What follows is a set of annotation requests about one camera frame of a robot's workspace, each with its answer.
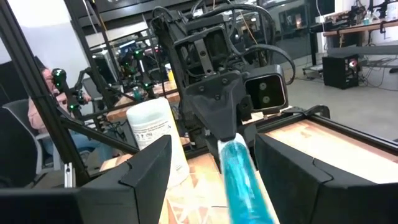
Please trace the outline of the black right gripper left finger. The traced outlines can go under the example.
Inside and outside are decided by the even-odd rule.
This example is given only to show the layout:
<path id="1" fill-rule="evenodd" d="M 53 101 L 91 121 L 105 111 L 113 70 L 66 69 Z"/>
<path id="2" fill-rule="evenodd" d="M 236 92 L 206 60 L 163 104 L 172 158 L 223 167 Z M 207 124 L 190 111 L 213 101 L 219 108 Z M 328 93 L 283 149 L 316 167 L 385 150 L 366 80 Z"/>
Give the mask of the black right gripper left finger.
<path id="1" fill-rule="evenodd" d="M 158 224 L 172 138 L 164 135 L 81 187 L 0 190 L 0 224 Z"/>

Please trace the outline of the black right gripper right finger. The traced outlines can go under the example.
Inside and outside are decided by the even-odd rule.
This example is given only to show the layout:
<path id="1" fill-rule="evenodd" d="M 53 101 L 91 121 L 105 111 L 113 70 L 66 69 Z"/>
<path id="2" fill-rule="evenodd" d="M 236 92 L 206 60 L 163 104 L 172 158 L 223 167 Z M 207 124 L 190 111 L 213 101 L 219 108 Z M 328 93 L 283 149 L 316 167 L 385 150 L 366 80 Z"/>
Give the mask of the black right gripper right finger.
<path id="1" fill-rule="evenodd" d="M 254 152 L 280 224 L 398 224 L 398 183 L 371 182 L 266 135 Z"/>

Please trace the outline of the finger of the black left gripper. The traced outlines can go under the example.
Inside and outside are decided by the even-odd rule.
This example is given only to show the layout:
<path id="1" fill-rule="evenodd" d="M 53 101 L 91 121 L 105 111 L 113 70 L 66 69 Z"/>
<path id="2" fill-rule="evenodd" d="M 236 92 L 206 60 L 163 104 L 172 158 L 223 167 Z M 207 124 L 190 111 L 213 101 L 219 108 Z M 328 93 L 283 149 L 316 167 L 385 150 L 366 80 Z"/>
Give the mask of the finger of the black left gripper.
<path id="1" fill-rule="evenodd" d="M 186 87 L 193 113 L 220 141 L 230 141 L 238 122 L 249 119 L 249 95 L 238 71 L 211 75 Z"/>

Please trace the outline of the blue mouthwash bottle white cap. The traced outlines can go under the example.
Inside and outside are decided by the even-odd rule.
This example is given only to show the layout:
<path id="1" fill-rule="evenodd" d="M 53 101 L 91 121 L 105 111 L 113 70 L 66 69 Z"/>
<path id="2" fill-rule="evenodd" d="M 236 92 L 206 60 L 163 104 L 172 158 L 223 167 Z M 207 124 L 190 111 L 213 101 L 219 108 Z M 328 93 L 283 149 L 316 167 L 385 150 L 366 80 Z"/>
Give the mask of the blue mouthwash bottle white cap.
<path id="1" fill-rule="evenodd" d="M 230 224 L 274 224 L 242 135 L 218 141 L 218 154 Z"/>

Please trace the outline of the wooden station table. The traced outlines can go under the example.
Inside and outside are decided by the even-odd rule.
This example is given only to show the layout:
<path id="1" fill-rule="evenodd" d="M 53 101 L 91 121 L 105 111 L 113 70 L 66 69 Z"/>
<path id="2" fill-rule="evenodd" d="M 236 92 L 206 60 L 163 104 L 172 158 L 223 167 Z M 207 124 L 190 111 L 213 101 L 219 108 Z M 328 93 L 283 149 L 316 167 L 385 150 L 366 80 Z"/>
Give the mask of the wooden station table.
<path id="1" fill-rule="evenodd" d="M 168 81 L 164 83 L 164 88 L 166 98 L 168 99 L 169 103 L 178 104 L 180 101 L 180 96 L 177 90 L 177 85 L 174 82 Z M 114 109 L 106 115 L 106 118 L 110 122 L 125 120 L 126 111 L 135 104 L 137 104 L 137 102 L 134 100 L 126 96 L 122 96 L 121 99 L 114 105 Z"/>

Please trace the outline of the white yellow canister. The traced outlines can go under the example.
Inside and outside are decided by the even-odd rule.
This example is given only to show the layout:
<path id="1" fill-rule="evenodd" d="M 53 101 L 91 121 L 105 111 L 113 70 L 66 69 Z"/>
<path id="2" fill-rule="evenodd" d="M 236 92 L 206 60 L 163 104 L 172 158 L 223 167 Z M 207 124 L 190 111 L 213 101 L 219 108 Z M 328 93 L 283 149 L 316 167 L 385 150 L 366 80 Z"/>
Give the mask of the white yellow canister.
<path id="1" fill-rule="evenodd" d="M 170 82 L 174 82 L 175 79 L 174 79 L 174 74 L 173 74 L 171 65 L 169 63 L 167 63 L 167 64 L 164 65 L 164 67 L 165 67 L 165 69 L 167 71 L 167 76 L 168 76 L 169 81 Z"/>

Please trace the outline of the white wipes canister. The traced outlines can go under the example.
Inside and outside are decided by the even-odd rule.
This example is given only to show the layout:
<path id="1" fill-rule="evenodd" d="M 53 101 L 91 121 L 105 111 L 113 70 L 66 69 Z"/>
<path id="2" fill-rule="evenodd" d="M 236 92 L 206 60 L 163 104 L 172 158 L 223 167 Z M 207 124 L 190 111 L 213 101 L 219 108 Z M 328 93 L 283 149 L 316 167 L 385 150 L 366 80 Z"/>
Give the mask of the white wipes canister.
<path id="1" fill-rule="evenodd" d="M 172 158 L 168 187 L 181 184 L 190 174 L 183 145 L 169 101 L 157 98 L 130 107 L 126 112 L 138 148 L 143 150 L 163 135 L 172 138 Z"/>

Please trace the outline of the black table clamp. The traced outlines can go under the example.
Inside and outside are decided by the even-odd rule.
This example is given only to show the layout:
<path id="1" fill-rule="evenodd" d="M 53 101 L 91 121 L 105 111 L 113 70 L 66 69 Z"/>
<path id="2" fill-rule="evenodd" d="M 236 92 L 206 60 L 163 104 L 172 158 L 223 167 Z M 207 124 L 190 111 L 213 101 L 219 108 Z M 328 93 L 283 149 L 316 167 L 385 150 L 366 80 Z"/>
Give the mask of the black table clamp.
<path id="1" fill-rule="evenodd" d="M 291 107 L 283 110 L 283 115 L 287 115 L 282 120 L 282 124 L 294 124 L 299 121 L 309 120 L 318 123 L 322 126 L 327 126 L 330 123 L 330 109 L 325 105 L 315 105 L 309 109 L 303 109 L 299 107 Z"/>

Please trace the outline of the person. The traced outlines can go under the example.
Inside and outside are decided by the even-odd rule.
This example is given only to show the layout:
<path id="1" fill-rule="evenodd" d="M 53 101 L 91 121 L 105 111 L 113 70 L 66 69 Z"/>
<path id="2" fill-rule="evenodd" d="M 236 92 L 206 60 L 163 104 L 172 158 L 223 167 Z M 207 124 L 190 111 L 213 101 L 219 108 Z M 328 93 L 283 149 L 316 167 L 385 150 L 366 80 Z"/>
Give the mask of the person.
<path id="1" fill-rule="evenodd" d="M 67 101 L 67 96 L 64 93 L 60 93 L 55 85 L 52 82 L 52 72 L 47 68 L 41 68 L 40 72 L 42 76 L 44 77 L 44 80 L 46 82 L 47 87 L 51 91 L 51 93 L 54 95 L 56 94 L 56 99 L 59 103 L 59 105 L 66 111 L 68 112 L 68 101 Z M 32 126 L 33 129 L 36 129 L 38 133 L 40 134 L 46 134 L 48 133 L 47 128 L 44 125 L 44 122 L 42 118 L 40 117 L 40 114 L 32 101 L 31 98 L 29 98 L 29 110 L 28 110 L 28 119 L 30 122 L 30 125 Z M 73 130 L 70 130 L 71 137 L 73 139 L 73 142 L 75 143 L 76 148 L 80 151 L 88 151 L 89 149 L 92 149 L 93 151 L 98 151 L 99 154 L 99 161 L 100 163 L 103 163 L 104 161 L 107 161 L 108 159 L 113 158 L 113 152 L 114 149 L 102 142 L 99 142 L 94 139 L 89 139 L 87 136 L 84 134 L 80 134 L 78 132 L 75 132 Z"/>

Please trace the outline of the grey office chair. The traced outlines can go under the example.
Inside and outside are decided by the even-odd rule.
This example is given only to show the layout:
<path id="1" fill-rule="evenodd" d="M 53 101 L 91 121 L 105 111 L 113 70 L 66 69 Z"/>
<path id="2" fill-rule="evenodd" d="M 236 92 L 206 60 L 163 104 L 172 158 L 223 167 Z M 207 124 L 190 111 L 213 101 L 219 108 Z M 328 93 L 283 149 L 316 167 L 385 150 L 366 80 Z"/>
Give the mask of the grey office chair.
<path id="1" fill-rule="evenodd" d="M 31 138 L 35 143 L 35 155 L 36 155 L 36 174 L 48 173 L 51 171 L 61 170 L 63 162 L 60 155 L 54 148 L 53 155 L 47 154 L 47 151 L 43 147 L 42 141 L 44 139 L 50 139 L 49 133 L 39 134 L 36 129 L 33 129 L 30 125 L 27 113 L 29 110 L 28 99 L 12 101 L 2 105 L 2 108 L 8 110 L 18 122 L 27 130 Z"/>

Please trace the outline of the black computer tower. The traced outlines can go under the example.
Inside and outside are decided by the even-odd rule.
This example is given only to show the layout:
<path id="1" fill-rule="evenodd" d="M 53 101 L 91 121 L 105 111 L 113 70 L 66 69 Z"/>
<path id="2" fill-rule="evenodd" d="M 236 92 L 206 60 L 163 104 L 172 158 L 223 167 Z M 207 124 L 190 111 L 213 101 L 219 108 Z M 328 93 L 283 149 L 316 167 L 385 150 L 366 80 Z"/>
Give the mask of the black computer tower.
<path id="1" fill-rule="evenodd" d="M 323 82 L 345 90 L 359 86 L 358 55 L 337 55 L 322 58 Z"/>

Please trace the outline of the wooden top work table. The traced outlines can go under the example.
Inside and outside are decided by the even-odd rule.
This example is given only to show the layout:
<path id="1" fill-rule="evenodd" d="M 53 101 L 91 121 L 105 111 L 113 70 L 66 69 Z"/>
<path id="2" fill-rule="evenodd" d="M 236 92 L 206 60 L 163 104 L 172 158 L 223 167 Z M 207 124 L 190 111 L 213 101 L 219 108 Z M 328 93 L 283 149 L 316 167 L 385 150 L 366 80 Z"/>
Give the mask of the wooden top work table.
<path id="1" fill-rule="evenodd" d="M 392 21 L 377 21 L 368 25 L 356 25 L 352 27 L 346 27 L 343 29 L 337 29 L 333 31 L 328 31 L 324 33 L 325 37 L 346 37 L 348 34 L 365 33 L 370 34 L 373 31 L 378 31 L 380 34 L 384 34 L 387 28 L 398 27 L 398 19 Z M 398 44 L 395 45 L 363 45 L 358 46 L 351 45 L 350 47 L 328 47 L 328 56 L 350 56 L 357 55 L 361 56 L 375 56 L 375 55 L 385 55 L 393 56 L 392 59 L 387 60 L 370 60 L 364 59 L 361 65 L 364 67 L 375 67 L 375 68 L 391 68 L 393 70 L 398 70 Z"/>

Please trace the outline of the silver aluminium bracket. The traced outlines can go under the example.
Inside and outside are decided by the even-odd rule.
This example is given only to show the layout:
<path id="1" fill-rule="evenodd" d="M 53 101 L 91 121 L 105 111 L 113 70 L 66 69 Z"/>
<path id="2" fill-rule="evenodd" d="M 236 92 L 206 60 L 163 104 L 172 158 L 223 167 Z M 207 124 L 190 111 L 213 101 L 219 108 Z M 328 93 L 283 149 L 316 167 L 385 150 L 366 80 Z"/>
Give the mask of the silver aluminium bracket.
<path id="1" fill-rule="evenodd" d="M 75 186 L 76 186 L 75 168 L 73 167 L 73 164 L 69 162 L 64 166 L 64 187 L 74 188 Z"/>

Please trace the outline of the black frame post with brace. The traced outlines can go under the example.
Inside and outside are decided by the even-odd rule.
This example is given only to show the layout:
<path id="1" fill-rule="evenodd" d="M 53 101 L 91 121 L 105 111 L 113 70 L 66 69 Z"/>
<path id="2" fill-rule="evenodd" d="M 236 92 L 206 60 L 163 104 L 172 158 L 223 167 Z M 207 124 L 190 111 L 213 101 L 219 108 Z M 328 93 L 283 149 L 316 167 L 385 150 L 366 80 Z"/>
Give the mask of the black frame post with brace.
<path id="1" fill-rule="evenodd" d="M 99 131 L 84 126 L 81 122 L 72 119 L 64 110 L 58 107 L 55 97 L 50 94 L 39 67 L 34 60 L 29 44 L 23 31 L 8 3 L 0 0 L 0 37 L 16 63 L 16 70 L 21 82 L 32 97 L 50 137 L 55 143 L 55 152 L 60 155 L 66 164 L 71 163 L 75 168 L 76 184 L 82 186 L 91 180 L 105 174 L 105 171 L 89 173 L 84 165 L 70 130 L 87 135 L 99 142 L 115 147 L 128 154 L 136 154 L 139 149 L 122 141 L 111 138 Z"/>

